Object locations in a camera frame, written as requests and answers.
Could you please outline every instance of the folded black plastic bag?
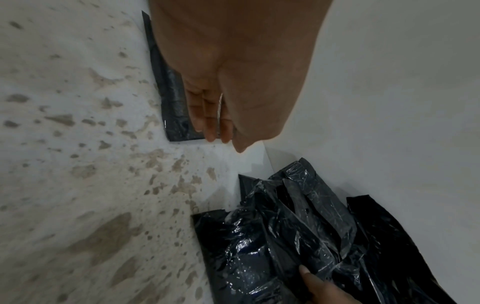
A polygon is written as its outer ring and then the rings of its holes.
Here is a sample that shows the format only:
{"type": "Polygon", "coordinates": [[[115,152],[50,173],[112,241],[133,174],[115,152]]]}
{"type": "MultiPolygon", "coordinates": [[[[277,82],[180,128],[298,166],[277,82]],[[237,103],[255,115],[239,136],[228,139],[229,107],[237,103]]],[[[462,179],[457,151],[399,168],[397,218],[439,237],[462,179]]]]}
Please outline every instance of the folded black plastic bag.
{"type": "Polygon", "coordinates": [[[146,40],[150,49],[150,63],[161,97],[161,118],[169,141],[186,141],[204,138],[196,132],[189,118],[184,83],[179,73],[170,68],[155,41],[150,16],[142,12],[146,40]]]}
{"type": "Polygon", "coordinates": [[[344,206],[300,159],[240,176],[241,207],[193,215],[217,304],[303,303],[303,264],[367,303],[455,303],[402,226],[368,195],[344,206]]]}

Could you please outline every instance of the fingernail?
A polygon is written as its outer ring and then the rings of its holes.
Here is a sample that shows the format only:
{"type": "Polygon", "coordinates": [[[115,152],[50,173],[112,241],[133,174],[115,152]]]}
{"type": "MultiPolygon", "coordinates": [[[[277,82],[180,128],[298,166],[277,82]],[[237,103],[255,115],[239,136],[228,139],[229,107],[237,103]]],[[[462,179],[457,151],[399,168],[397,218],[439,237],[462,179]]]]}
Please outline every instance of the fingernail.
{"type": "Polygon", "coordinates": [[[301,274],[301,275],[304,275],[304,274],[306,274],[306,273],[310,273],[310,270],[309,270],[307,267],[303,266],[303,265],[300,265],[300,266],[298,267],[298,270],[300,271],[300,274],[301,274]]]}

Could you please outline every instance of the skin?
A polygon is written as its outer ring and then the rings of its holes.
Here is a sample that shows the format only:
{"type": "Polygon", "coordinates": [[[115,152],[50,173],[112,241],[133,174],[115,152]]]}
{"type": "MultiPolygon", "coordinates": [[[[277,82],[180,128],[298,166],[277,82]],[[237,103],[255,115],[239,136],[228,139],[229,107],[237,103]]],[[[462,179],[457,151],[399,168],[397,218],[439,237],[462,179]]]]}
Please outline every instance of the skin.
{"type": "Polygon", "coordinates": [[[303,265],[299,267],[299,271],[305,285],[312,293],[311,303],[313,304],[361,304],[355,300],[350,294],[344,292],[334,284],[319,279],[316,275],[303,265]]]}
{"type": "Polygon", "coordinates": [[[188,111],[208,141],[241,153],[280,134],[307,75],[332,0],[150,0],[166,62],[182,75],[188,111]]]}

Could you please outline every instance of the black plastic bag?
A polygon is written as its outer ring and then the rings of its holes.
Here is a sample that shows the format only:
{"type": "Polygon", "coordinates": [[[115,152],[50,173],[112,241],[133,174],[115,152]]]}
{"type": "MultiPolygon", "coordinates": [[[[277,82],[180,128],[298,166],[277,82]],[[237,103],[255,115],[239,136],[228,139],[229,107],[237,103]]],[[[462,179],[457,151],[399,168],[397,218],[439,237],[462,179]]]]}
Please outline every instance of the black plastic bag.
{"type": "Polygon", "coordinates": [[[367,303],[455,303],[401,225],[369,196],[348,209],[304,159],[240,178],[241,208],[193,215],[215,303],[303,303],[298,266],[367,303]]]}
{"type": "Polygon", "coordinates": [[[203,139],[203,133],[196,132],[190,121],[182,77],[166,64],[155,42],[150,17],[145,12],[142,16],[151,68],[161,96],[161,118],[166,137],[174,142],[203,139]]]}

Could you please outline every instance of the stained floor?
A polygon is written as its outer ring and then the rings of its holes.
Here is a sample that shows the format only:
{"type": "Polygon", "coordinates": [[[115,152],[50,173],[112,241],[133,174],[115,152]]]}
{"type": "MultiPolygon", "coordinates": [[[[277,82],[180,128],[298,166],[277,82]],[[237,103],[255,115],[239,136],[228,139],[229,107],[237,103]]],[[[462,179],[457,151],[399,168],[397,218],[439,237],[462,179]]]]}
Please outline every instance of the stained floor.
{"type": "Polygon", "coordinates": [[[170,144],[146,2],[2,2],[0,302],[211,303],[190,215],[233,208],[262,143],[170,144]]]}

